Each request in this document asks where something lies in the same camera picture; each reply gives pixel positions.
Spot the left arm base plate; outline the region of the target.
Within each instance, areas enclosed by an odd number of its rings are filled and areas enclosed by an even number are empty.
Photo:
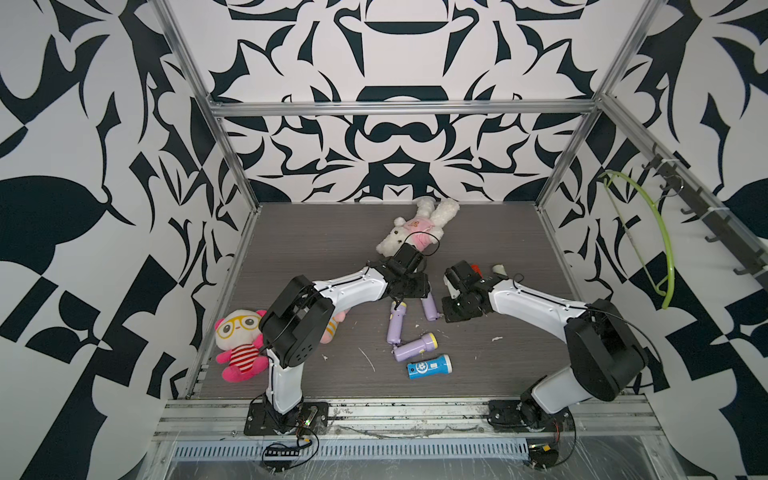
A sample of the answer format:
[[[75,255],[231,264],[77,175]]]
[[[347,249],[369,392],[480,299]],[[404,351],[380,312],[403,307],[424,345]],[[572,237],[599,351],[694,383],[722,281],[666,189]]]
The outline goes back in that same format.
[[[300,402],[288,413],[277,410],[263,398],[249,404],[243,433],[246,436],[266,436],[290,433],[317,432],[327,426],[327,402]]]

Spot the purple flashlight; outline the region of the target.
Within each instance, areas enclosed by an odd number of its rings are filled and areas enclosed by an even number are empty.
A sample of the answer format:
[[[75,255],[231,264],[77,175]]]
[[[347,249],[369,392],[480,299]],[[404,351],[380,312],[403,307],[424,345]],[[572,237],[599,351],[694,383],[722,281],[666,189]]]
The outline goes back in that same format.
[[[407,304],[404,301],[392,302],[386,336],[386,341],[389,345],[398,346],[401,344],[403,322],[406,312]]]
[[[428,293],[426,297],[421,298],[421,304],[424,315],[428,321],[433,322],[440,318],[441,314],[437,309],[432,293]]]

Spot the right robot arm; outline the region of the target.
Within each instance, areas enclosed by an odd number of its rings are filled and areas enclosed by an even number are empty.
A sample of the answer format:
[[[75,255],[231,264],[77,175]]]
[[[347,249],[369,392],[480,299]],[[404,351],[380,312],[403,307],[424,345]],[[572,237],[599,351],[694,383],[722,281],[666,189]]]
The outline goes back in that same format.
[[[533,425],[595,398],[614,400],[649,364],[648,355],[615,306],[559,298],[505,274],[483,276],[466,261],[446,269],[449,295],[442,299],[449,323],[496,313],[522,320],[562,341],[569,365],[520,397],[523,423]]]

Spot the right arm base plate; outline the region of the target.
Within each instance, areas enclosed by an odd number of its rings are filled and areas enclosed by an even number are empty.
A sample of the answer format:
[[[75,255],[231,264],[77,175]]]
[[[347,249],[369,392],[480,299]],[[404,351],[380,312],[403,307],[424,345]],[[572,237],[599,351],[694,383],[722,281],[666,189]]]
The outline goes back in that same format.
[[[488,402],[487,423],[500,432],[556,432],[561,431],[569,408],[554,414],[547,413],[533,400],[491,400]]]

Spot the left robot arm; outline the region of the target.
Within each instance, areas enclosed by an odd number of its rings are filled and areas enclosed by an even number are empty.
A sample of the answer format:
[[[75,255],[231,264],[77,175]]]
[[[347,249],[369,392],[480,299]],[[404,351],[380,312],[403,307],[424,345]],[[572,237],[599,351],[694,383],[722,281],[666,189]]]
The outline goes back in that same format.
[[[299,275],[286,285],[259,323],[260,351],[269,361],[265,403],[274,413],[285,416],[302,403],[303,365],[332,317],[384,298],[401,302],[428,296],[425,259],[416,247],[404,244],[393,256],[349,275],[321,281]]]

